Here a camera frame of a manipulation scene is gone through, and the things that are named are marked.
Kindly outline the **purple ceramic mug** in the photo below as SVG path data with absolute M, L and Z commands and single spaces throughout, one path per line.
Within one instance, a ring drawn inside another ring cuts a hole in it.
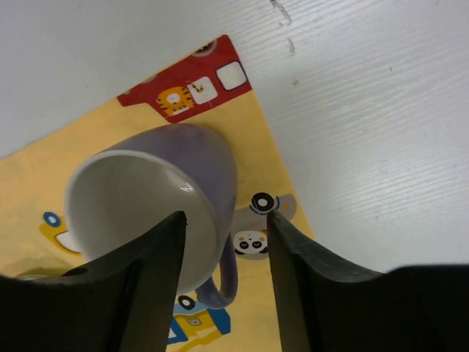
M 79 252 L 97 259 L 176 211 L 186 217 L 177 291 L 229 306 L 238 275 L 230 228 L 237 165 L 219 132 L 186 123 L 136 134 L 85 160 L 70 177 L 64 217 Z

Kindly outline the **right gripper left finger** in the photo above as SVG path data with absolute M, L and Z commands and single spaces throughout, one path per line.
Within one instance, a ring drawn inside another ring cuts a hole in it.
M 177 211 L 61 276 L 1 278 L 3 351 L 164 351 L 185 248 Z

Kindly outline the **yellow cartoon placemat cloth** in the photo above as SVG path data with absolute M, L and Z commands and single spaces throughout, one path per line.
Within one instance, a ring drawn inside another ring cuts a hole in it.
M 1 160 L 1 349 L 281 351 L 273 215 L 309 231 L 224 35 Z

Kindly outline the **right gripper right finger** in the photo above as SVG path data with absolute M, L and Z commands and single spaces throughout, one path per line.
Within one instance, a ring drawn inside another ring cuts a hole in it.
M 466 351 L 468 266 L 411 265 L 380 273 L 267 217 L 283 351 Z

